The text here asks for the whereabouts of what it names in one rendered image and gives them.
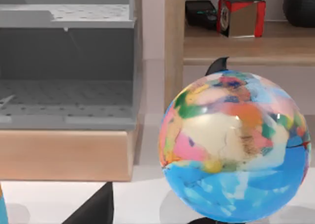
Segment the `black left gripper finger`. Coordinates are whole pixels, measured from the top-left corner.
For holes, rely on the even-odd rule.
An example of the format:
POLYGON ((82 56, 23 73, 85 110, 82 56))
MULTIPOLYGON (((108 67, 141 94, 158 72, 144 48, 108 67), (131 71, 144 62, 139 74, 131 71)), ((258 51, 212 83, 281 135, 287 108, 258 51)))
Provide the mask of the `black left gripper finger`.
POLYGON ((113 183, 107 182, 62 224, 113 224, 113 183))

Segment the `pale wooden drawer front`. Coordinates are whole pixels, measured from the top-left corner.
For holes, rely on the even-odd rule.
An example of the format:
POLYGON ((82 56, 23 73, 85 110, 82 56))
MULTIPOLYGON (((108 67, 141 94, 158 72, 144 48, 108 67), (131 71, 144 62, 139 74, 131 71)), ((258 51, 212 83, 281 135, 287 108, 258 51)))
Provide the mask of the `pale wooden drawer front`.
POLYGON ((0 130, 0 179, 129 181, 136 138, 136 130, 0 130))

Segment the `blue and orange object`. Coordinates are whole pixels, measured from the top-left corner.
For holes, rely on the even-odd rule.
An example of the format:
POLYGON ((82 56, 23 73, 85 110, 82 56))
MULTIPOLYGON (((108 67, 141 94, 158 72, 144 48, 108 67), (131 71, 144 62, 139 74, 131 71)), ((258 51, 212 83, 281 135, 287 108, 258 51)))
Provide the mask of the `blue and orange object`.
POLYGON ((4 201, 4 196, 0 184, 0 224, 9 224, 8 223, 8 216, 7 216, 7 209, 4 201))

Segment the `colourful globe on black stand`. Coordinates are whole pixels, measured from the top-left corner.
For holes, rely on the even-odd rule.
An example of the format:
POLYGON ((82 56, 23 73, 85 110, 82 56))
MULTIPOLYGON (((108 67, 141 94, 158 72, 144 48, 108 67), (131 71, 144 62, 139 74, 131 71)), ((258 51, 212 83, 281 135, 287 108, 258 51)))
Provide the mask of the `colourful globe on black stand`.
POLYGON ((279 211, 302 185, 312 149, 291 96, 227 69, 227 57, 171 101, 158 146, 173 192, 201 215, 188 224, 248 224, 279 211))

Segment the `grey pierced drawer inside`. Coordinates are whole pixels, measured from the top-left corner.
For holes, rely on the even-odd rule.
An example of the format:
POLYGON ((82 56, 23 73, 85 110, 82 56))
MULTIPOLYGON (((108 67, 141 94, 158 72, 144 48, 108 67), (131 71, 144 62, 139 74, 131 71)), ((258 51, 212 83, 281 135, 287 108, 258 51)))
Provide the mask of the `grey pierced drawer inside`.
POLYGON ((141 0, 0 0, 0 130, 132 130, 141 0))

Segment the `open wooden shelf unit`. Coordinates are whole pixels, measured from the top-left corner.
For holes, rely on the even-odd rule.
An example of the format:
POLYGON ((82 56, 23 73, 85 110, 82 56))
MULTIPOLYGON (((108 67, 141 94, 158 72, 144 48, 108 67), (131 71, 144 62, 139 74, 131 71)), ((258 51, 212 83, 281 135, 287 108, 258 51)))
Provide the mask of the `open wooden shelf unit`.
POLYGON ((185 25, 185 0, 165 0, 164 106, 216 58, 278 83, 315 115, 315 29, 268 21, 261 38, 227 38, 185 25))

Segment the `black box with teal marks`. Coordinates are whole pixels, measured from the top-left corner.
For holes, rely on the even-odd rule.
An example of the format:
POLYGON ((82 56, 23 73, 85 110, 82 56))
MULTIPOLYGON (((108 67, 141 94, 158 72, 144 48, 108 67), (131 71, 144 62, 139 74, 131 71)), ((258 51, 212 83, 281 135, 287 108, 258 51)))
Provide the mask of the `black box with teal marks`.
POLYGON ((187 0, 185 15, 189 26, 216 29, 217 10, 210 0, 187 0))

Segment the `red and black cube clock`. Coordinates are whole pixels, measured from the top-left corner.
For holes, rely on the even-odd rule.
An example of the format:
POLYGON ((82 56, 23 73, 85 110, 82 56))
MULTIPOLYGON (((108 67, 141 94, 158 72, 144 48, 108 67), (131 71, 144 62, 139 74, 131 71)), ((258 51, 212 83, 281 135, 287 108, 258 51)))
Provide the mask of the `red and black cube clock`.
POLYGON ((266 2, 264 0, 219 0, 217 32, 226 37, 262 37, 266 2))

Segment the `black round ball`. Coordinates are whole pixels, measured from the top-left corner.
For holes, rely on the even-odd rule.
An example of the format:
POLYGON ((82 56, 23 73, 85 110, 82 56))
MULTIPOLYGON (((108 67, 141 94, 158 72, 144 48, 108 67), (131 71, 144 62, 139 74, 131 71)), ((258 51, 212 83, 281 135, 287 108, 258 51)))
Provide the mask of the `black round ball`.
POLYGON ((293 26, 315 28, 315 0, 283 0, 283 13, 293 26))

